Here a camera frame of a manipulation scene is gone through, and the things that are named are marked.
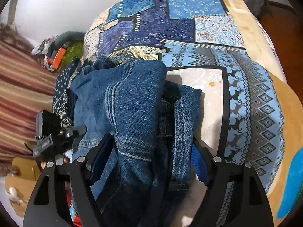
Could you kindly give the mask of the blue denim jacket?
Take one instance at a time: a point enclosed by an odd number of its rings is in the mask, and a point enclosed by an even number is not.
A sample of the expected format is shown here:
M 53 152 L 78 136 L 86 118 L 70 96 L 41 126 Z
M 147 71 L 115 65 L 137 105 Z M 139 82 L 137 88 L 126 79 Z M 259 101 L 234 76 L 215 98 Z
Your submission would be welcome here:
M 201 91 L 166 80 L 166 73 L 161 61 L 115 65 L 100 56 L 72 81 L 74 124 L 87 128 L 72 158 L 107 133 L 115 139 L 91 188 L 109 226 L 169 226 L 189 190 Z

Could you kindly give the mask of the folded navy patterned clothes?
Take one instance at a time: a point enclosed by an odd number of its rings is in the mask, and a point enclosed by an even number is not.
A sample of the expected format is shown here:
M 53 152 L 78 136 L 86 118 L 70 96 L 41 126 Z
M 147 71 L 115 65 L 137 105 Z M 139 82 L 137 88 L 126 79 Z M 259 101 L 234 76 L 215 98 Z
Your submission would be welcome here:
M 56 78 L 52 111 L 60 117 L 61 127 L 69 128 L 73 126 L 73 105 L 74 95 L 70 89 L 73 79 L 78 75 L 81 61 L 74 56 L 65 69 Z

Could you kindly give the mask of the wooden bedside table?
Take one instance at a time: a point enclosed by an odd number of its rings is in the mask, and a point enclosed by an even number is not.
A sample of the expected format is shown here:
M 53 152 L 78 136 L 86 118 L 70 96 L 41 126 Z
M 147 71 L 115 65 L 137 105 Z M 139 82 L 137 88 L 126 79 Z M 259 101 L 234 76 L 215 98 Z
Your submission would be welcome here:
M 14 158 L 11 167 L 17 174 L 6 177 L 5 192 L 15 214 L 24 217 L 28 201 L 41 171 L 36 161 L 21 157 Z

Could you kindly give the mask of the striped pink curtain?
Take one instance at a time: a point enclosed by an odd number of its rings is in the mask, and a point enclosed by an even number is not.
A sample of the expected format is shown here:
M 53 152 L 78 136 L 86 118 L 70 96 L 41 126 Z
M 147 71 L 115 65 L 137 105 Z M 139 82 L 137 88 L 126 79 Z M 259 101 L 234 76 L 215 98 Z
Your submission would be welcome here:
M 1 162 L 30 158 L 36 145 L 36 115 L 52 110 L 56 75 L 31 54 L 33 47 L 1 25 Z

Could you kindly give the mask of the orange box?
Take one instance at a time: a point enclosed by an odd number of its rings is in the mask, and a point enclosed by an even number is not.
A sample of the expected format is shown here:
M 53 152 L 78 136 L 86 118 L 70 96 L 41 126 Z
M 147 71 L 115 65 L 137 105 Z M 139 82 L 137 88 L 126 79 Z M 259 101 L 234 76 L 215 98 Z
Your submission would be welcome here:
M 54 50 L 51 57 L 50 57 L 50 62 L 51 62 L 51 67 L 55 70 L 58 69 L 60 66 L 60 63 L 63 59 L 63 56 L 66 52 L 66 49 L 60 48 L 58 50 Z

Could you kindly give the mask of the grey stuffed pillow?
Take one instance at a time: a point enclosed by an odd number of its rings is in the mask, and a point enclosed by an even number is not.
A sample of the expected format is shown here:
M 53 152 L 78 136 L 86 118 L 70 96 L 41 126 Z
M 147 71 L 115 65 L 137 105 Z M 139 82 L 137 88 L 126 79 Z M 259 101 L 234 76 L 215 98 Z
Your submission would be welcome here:
M 83 41 L 85 33 L 84 32 L 77 32 L 77 31 L 67 31 L 58 36 L 54 41 L 54 47 L 59 49 L 64 45 L 71 45 L 72 42 L 75 41 Z

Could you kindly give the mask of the blue patchwork bed quilt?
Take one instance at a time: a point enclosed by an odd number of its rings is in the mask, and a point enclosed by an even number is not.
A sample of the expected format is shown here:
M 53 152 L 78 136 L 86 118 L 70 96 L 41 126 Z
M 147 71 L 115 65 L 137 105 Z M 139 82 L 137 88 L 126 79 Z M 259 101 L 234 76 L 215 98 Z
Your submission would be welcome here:
M 201 146 L 228 163 L 250 162 L 273 224 L 302 193 L 302 104 L 275 49 L 243 0 L 121 0 L 84 39 L 84 58 L 162 61 L 172 82 L 200 89 Z

